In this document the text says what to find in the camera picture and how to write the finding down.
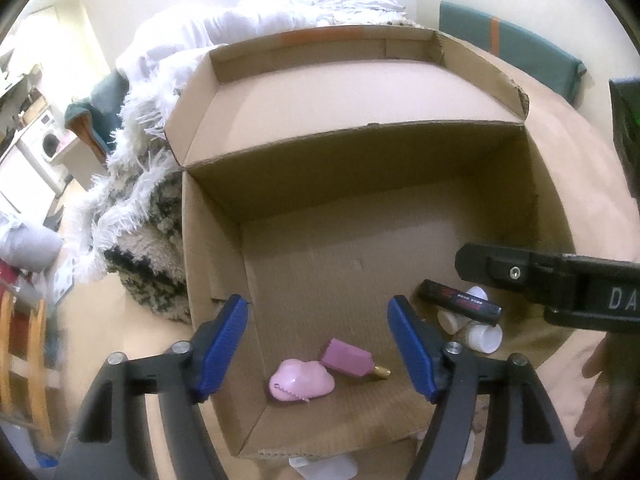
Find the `person's right hand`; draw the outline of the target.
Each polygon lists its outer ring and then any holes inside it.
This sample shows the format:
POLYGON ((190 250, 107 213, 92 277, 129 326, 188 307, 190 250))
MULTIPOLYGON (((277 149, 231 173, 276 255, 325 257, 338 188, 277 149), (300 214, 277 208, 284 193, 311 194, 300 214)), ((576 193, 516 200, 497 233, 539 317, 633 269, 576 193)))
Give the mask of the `person's right hand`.
POLYGON ((639 477, 639 337, 608 334, 582 367, 596 382, 575 426, 582 479, 639 477))

